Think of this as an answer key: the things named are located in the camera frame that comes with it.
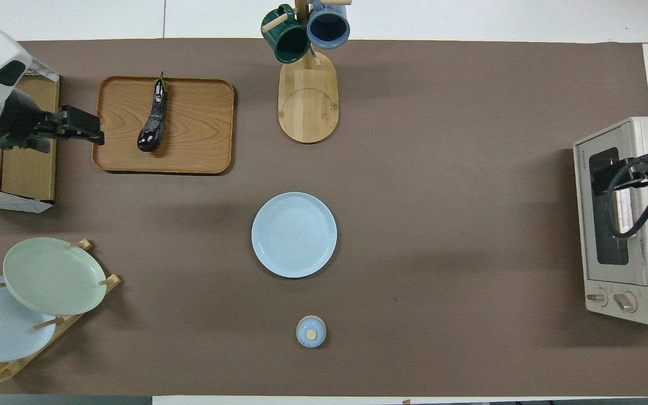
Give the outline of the brown table mat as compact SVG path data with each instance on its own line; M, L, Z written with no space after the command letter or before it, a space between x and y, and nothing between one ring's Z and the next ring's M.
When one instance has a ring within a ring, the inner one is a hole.
M327 52L340 119L317 145L277 117L262 39L28 42L90 112L112 76L214 78L237 96L222 176L111 174L57 147L56 204L0 210L3 257L93 242L121 284L5 394L648 397L648 326L586 310L574 141L648 115L640 44L350 41ZM255 257L273 197L331 210L326 266ZM303 348L299 320L326 323Z

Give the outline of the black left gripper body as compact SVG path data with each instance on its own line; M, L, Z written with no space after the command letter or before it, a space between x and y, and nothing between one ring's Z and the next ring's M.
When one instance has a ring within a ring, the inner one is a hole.
M25 92L14 89L5 100L0 116L0 149L18 148L28 136L53 137L52 126L47 125L51 112L41 110Z

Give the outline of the light blue ribbed plate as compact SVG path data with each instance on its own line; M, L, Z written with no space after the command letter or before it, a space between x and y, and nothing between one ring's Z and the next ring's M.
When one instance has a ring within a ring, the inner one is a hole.
M286 192L257 211L250 241L260 264L274 275L299 279L326 266L339 241L335 217L316 196Z

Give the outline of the dark green mug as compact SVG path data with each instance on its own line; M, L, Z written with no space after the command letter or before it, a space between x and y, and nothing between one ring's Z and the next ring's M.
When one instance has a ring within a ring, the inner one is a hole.
M295 8L283 3L267 13L260 25L263 39L273 49L275 58L283 64L299 61L311 46L306 28L298 21L296 14Z

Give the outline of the wooden plate rack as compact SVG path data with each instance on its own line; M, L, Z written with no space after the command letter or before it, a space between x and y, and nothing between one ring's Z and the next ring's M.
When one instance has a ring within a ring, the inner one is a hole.
M87 239L83 239L82 241L79 241L77 243L69 242L69 245L80 247L89 253L88 249L90 248L91 244L90 241L88 241ZM101 284L106 286L106 295L107 295L111 290L113 290L119 284L120 279L115 274L112 275L105 274L105 275L106 275L106 279L103 280ZM3 265L2 265L2 274L0 274L0 276L3 277ZM0 287L7 287L4 277L3 277L3 283L0 283ZM85 313L74 315L74 316L52 316L53 319L51 321L46 321L45 323L41 323L41 325L33 326L31 328L31 330L33 331L44 328L47 325L55 325L56 330L52 335L51 341L49 341L49 343L47 343L46 346L44 346L44 348L39 350L38 352L31 354L30 356L18 359L17 361L0 362L0 379L10 379L10 377L13 377L13 375L21 371L21 369L23 369L23 367L25 367L26 364L28 364L30 361L34 359L34 357L41 354L42 351L44 351L48 346L54 343L54 341L56 341L56 339L59 338L64 333L64 331L66 331L70 326L76 323L77 320L80 320L80 318L82 318L83 315L85 315Z

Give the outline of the pale green plate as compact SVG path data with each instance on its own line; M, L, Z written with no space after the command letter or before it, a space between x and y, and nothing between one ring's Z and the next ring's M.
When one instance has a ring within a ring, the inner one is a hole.
M106 275L90 253L50 237L21 241L3 259L8 291L21 304L50 316L74 316L97 308Z

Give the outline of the marble pattern cloth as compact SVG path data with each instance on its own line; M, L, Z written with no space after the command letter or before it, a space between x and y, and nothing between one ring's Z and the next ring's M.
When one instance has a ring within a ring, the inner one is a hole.
M57 72L40 61L33 61L23 73L23 77L44 77L52 82L58 82L61 79Z

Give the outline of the wooden serving tray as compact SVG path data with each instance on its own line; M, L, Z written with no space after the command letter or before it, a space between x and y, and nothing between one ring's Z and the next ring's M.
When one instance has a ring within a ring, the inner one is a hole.
M226 80L166 78L169 102L164 138L152 152L136 141L151 113L154 77L111 76L98 90L105 144L93 164L114 173L219 175L232 160L236 90Z

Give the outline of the wooden mug tree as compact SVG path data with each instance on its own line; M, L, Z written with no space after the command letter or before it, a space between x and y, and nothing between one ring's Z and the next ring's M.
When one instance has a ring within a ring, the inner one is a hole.
M311 0L294 0L296 18L307 26ZM310 42L299 61L283 64L278 80L278 122L286 135L304 144L319 143L339 123L339 87L334 64Z

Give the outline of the dark purple eggplant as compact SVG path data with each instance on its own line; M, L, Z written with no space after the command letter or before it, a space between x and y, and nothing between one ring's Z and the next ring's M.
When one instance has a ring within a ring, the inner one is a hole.
M165 121L169 103L170 85L164 79L164 72L155 81L152 107L146 123L142 126L137 138L137 148L143 152L153 152L159 148L160 141L164 138Z

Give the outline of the blue mug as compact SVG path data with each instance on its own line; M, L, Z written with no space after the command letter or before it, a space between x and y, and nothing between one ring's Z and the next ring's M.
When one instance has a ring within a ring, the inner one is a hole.
M334 49L350 36L347 6L352 0L310 0L308 37L317 48Z

